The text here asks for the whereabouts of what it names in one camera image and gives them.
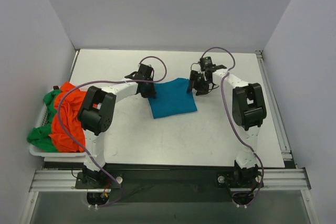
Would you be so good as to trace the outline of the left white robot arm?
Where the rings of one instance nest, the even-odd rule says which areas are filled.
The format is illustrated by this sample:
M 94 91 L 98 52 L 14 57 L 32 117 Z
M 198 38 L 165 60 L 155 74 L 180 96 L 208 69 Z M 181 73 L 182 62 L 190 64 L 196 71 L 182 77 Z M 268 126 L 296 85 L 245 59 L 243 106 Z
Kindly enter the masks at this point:
M 155 97 L 153 77 L 154 69 L 141 63 L 137 71 L 111 86 L 88 88 L 78 113 L 78 120 L 86 140 L 86 160 L 82 173 L 92 187 L 102 187 L 108 177 L 102 171 L 106 164 L 104 135 L 111 126 L 116 103 L 136 94 L 143 98 Z

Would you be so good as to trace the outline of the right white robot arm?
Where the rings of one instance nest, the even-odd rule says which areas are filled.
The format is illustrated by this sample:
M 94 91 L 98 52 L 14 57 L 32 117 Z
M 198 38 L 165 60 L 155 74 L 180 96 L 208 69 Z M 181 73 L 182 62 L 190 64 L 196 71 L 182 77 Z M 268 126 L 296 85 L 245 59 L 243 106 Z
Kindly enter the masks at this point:
M 211 57 L 202 56 L 200 70 L 191 70 L 187 92 L 206 95 L 220 88 L 229 123 L 243 146 L 234 161 L 233 182 L 245 186 L 261 179 L 260 161 L 256 156 L 260 128 L 267 116 L 262 87 L 229 73 L 223 65 L 215 65 Z

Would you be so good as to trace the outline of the teal blue t shirt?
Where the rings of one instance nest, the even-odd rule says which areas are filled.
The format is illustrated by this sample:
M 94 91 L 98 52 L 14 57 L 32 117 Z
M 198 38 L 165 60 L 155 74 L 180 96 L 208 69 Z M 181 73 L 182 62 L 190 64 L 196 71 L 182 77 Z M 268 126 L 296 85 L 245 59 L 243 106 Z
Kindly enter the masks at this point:
M 192 92 L 187 93 L 188 79 L 176 78 L 154 87 L 155 97 L 148 98 L 154 119 L 197 112 Z

